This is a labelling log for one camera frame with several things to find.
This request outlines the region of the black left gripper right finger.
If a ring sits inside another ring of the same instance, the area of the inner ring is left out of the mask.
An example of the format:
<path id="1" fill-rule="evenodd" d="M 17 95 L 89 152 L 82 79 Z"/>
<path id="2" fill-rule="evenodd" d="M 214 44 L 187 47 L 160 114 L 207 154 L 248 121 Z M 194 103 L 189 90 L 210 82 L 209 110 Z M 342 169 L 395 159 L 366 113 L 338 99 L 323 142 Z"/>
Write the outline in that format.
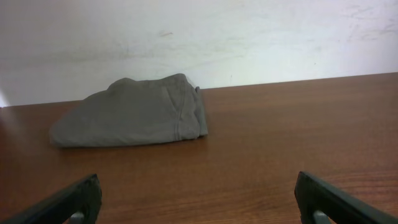
<path id="1" fill-rule="evenodd" d="M 350 196 L 308 172 L 299 172 L 294 195 L 303 224 L 397 224 L 397 218 Z"/>

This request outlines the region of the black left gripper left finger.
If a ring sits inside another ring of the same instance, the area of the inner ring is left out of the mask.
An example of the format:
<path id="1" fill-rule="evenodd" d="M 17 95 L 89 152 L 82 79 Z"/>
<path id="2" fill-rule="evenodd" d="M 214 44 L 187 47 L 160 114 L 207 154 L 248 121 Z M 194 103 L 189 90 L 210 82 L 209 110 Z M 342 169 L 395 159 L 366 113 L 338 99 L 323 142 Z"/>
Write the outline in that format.
<path id="1" fill-rule="evenodd" d="M 97 221 L 102 191 L 96 174 L 91 174 L 39 203 L 4 220 L 6 224 L 91 223 Z"/>

